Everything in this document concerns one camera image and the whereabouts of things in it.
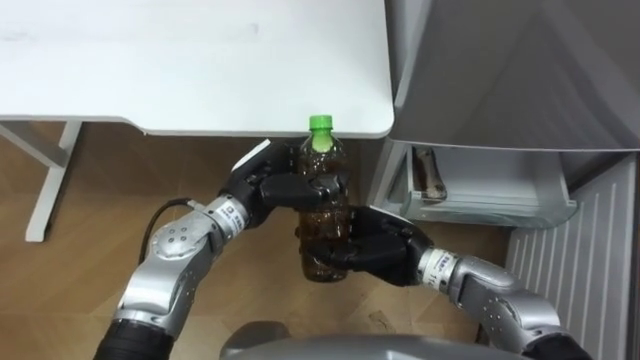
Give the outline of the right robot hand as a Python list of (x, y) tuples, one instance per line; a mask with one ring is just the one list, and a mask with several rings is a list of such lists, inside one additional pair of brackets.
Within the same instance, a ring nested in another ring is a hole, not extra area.
[(350, 206), (347, 225), (346, 241), (313, 241), (302, 252), (330, 267), (366, 272), (397, 287), (420, 283), (419, 261), (434, 243), (418, 226), (373, 206)]

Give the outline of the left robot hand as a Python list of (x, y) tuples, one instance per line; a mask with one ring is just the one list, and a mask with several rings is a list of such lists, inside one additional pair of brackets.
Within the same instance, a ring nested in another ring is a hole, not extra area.
[(347, 190), (347, 170), (320, 175), (297, 172), (302, 143), (301, 137), (265, 139), (232, 168), (219, 194), (233, 197), (244, 207), (248, 228), (261, 225), (277, 207), (311, 210), (327, 205)]

